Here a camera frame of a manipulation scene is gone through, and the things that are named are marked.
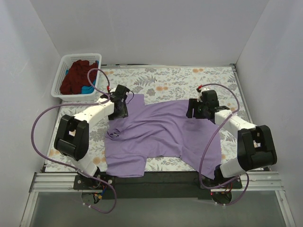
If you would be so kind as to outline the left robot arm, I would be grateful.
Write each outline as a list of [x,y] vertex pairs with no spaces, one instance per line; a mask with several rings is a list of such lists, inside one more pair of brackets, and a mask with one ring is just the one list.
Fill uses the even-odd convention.
[[108,118],[115,120],[128,116],[126,99],[130,89],[118,85],[113,91],[102,95],[97,102],[73,116],[64,115],[54,140],[54,148],[67,156],[77,170],[85,176],[84,183],[90,189],[100,186],[98,167],[88,155],[89,131],[99,121]]

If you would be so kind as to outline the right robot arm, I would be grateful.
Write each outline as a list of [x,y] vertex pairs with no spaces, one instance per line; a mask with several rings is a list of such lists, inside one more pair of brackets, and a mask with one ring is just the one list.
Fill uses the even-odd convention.
[[214,90],[204,90],[199,86],[197,92],[197,98],[189,99],[187,118],[207,119],[227,130],[237,140],[237,156],[215,168],[214,182],[218,187],[227,187],[232,178],[247,171],[277,163],[268,126],[257,126],[236,116],[228,107],[219,104]]

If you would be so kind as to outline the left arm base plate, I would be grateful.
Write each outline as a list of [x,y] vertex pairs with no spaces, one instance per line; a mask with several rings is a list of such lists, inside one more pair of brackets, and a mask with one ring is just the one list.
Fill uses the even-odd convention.
[[[115,185],[115,177],[107,175],[105,172],[97,174],[95,177],[100,178],[101,180]],[[76,175],[74,179],[73,189],[75,190],[101,190],[106,185],[100,181],[94,180],[90,177]]]

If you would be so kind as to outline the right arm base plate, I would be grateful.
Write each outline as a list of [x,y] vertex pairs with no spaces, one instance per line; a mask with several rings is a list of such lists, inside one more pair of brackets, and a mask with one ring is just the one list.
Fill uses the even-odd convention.
[[198,177],[198,183],[202,189],[241,189],[243,184],[239,176],[232,178],[210,179],[206,176]]

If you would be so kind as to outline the purple t shirt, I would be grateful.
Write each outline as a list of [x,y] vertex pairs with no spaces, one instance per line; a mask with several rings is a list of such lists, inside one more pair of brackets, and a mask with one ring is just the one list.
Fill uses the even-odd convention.
[[127,106],[128,117],[109,121],[106,173],[141,177],[148,158],[177,157],[213,179],[222,157],[220,135],[203,151],[218,127],[207,119],[187,118],[187,108],[187,100],[146,105],[144,96],[136,94]]

